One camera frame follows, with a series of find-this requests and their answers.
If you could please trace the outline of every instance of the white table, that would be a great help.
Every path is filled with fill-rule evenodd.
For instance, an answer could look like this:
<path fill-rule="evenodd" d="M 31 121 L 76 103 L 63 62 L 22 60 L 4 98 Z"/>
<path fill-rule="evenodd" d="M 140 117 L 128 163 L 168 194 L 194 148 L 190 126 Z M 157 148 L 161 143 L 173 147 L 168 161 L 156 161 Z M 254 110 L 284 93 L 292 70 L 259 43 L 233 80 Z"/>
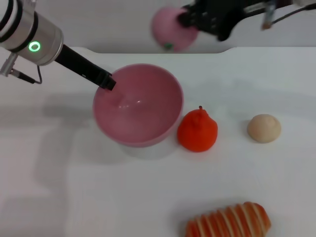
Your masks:
<path fill-rule="evenodd" d="M 182 237 L 196 214 L 247 200 L 268 212 L 270 237 L 316 235 L 316 48 L 234 48 L 221 54 L 97 54 L 110 72 L 151 63 L 172 72 L 184 114 L 218 122 L 214 147 L 187 152 L 174 136 L 146 149 L 98 130 L 96 86 L 57 63 L 43 84 L 0 79 L 1 237 Z M 3 62 L 8 52 L 0 51 Z M 17 69 L 37 78 L 23 59 Z M 276 116 L 282 135 L 251 141 L 247 121 Z"/>

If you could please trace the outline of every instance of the pink ball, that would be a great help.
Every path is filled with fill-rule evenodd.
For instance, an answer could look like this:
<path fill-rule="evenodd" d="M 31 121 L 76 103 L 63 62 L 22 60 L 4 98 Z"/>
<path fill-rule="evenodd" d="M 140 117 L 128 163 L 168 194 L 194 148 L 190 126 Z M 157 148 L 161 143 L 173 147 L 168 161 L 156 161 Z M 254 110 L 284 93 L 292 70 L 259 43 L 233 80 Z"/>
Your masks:
<path fill-rule="evenodd" d="M 186 12 L 183 8 L 164 7 L 155 14 L 152 31 L 161 46 L 170 45 L 173 51 L 181 51 L 197 39 L 197 28 L 185 28 L 178 22 L 177 17 L 183 12 Z"/>
<path fill-rule="evenodd" d="M 134 64 L 113 73 L 113 91 L 98 88 L 93 111 L 100 129 L 118 143 L 132 147 L 154 145 L 180 122 L 183 92 L 167 70 Z"/>

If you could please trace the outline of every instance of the beige ball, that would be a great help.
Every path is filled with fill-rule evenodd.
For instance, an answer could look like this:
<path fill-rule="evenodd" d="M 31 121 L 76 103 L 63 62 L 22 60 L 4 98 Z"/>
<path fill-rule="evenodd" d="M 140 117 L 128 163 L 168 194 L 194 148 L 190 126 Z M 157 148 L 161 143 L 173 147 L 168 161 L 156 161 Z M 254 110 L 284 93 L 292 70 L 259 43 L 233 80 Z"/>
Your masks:
<path fill-rule="evenodd" d="M 253 140 L 268 143 L 280 136 L 281 124 L 272 115 L 257 115 L 249 122 L 247 131 Z"/>

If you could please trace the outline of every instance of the bowl rim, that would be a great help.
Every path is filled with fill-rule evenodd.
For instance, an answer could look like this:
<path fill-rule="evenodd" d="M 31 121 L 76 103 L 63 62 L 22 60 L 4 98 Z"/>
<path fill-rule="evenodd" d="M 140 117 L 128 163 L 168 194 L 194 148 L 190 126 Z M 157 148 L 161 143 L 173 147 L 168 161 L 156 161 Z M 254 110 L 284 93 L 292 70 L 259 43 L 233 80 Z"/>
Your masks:
<path fill-rule="evenodd" d="M 99 129 L 107 136 L 109 137 L 110 139 L 112 139 L 113 141 L 117 142 L 117 143 L 120 143 L 120 144 L 123 144 L 123 145 L 126 145 L 126 146 L 133 146 L 133 147 L 147 147 L 147 146 L 152 146 L 152 145 L 155 145 L 159 142 L 161 142 L 165 137 L 167 137 L 170 132 L 173 130 L 173 128 L 177 125 L 177 123 L 179 122 L 179 120 L 181 119 L 181 116 L 182 116 L 182 112 L 183 112 L 183 106 L 184 106 L 184 93 L 183 93 L 183 89 L 181 87 L 181 84 L 179 83 L 178 79 L 174 76 L 174 74 L 172 74 L 170 71 L 168 71 L 167 69 L 161 67 L 161 66 L 157 66 L 157 65 L 154 65 L 154 64 L 149 64 L 149 63 L 135 63 L 135 64 L 129 64 L 129 65 L 126 65 L 124 67 L 121 67 L 119 69 L 116 69 L 113 73 L 117 73 L 121 70 L 124 70 L 126 68 L 130 68 L 130 67 L 135 67 L 135 66 L 151 66 L 151 67 L 155 67 L 155 68 L 159 68 L 160 70 L 162 71 L 165 71 L 166 73 L 168 73 L 173 79 L 174 81 L 177 83 L 178 85 L 178 88 L 180 89 L 180 93 L 181 93 L 181 108 L 180 108 L 180 111 L 179 111 L 179 114 L 176 118 L 176 120 L 174 121 L 174 123 L 170 126 L 170 128 L 167 129 L 167 131 L 163 132 L 161 135 L 151 139 L 151 140 L 148 140 L 148 141 L 144 141 L 144 142 L 128 142 L 128 141 L 122 141 L 122 140 L 119 140 L 119 139 L 116 139 L 114 138 L 113 136 L 111 136 L 107 131 L 105 131 L 100 125 L 99 125 L 99 122 L 96 118 L 96 110 L 95 110 L 95 100 L 96 100 L 96 94 L 98 92 L 98 90 L 104 90 L 103 88 L 97 88 L 95 94 L 94 94 L 94 98 L 93 98 L 93 106 L 92 106 L 92 110 L 93 110 L 93 116 L 94 116 L 94 120 L 95 122 L 97 123 Z"/>

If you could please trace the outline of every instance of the white wall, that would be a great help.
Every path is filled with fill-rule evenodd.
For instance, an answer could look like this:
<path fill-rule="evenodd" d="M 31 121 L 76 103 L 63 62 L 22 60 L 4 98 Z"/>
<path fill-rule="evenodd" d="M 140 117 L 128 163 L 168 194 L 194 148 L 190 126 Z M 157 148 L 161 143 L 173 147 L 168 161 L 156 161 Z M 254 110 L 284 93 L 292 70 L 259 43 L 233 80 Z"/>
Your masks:
<path fill-rule="evenodd" d="M 190 0 L 38 0 L 37 12 L 64 31 L 70 46 L 96 52 L 162 52 L 151 37 L 150 22 L 163 6 Z M 277 11 L 282 16 L 295 6 Z M 261 32 L 262 15 L 240 22 L 226 42 L 200 33 L 188 52 L 220 52 L 235 46 L 316 46 L 316 14 L 302 12 Z"/>

